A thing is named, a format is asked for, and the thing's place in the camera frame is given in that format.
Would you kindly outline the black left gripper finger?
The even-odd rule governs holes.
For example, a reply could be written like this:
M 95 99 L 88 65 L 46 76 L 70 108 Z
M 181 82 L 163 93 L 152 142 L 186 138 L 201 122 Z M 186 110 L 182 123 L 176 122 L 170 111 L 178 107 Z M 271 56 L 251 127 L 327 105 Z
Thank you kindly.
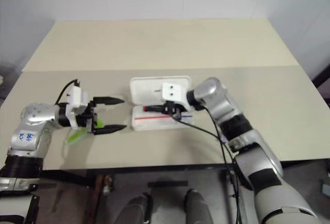
M 117 105 L 122 104 L 125 101 L 118 98 L 113 97 L 94 97 L 92 102 L 94 105 L 104 104 L 104 105 Z
M 103 134 L 111 134 L 120 130 L 123 130 L 127 128 L 126 125 L 121 125 L 121 124 L 111 124 L 111 125 L 106 125 L 104 127 L 100 128 L 95 128 L 92 133 L 94 135 L 103 135 Z

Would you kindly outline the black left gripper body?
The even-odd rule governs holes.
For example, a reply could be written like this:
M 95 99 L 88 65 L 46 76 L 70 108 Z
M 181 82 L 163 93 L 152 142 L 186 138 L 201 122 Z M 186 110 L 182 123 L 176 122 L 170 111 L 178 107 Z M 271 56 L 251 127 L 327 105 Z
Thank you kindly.
M 97 113 L 95 112 L 96 102 L 94 100 L 90 101 L 87 108 L 82 114 L 76 116 L 76 121 L 79 127 L 85 127 L 87 133 L 96 134 L 97 129 Z

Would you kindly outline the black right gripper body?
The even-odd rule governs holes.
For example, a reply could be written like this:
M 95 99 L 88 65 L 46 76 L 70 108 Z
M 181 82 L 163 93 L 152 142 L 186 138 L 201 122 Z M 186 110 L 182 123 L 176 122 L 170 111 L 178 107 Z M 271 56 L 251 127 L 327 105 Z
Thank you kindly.
M 173 101 L 166 101 L 163 105 L 162 114 L 169 115 L 174 119 L 181 119 L 184 107 Z

